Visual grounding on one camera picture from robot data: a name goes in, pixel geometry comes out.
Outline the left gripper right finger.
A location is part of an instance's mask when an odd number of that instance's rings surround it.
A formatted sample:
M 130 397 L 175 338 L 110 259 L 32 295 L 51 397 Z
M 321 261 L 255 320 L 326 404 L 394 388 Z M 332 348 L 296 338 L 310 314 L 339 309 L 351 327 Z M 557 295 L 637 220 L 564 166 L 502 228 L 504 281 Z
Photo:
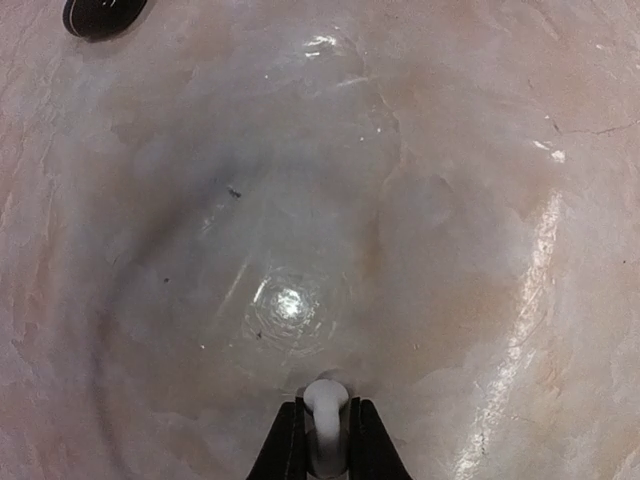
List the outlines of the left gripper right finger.
M 374 403 L 361 397 L 350 404 L 348 475 L 354 480 L 412 480 Z

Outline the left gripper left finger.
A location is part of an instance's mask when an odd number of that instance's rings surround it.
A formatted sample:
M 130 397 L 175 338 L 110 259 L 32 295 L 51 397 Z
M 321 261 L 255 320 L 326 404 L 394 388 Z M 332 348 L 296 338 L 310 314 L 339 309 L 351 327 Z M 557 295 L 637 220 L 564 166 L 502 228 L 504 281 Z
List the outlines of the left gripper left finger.
M 281 404 L 247 480 L 306 480 L 307 439 L 304 401 Z

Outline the black earbud charging case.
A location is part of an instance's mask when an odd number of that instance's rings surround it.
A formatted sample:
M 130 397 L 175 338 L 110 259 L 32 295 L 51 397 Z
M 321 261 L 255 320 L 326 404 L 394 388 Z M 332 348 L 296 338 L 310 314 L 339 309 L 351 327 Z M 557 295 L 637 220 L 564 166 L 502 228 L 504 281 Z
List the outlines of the black earbud charging case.
M 139 17 L 146 0 L 68 0 L 62 11 L 65 29 L 83 39 L 104 39 L 124 32 Z

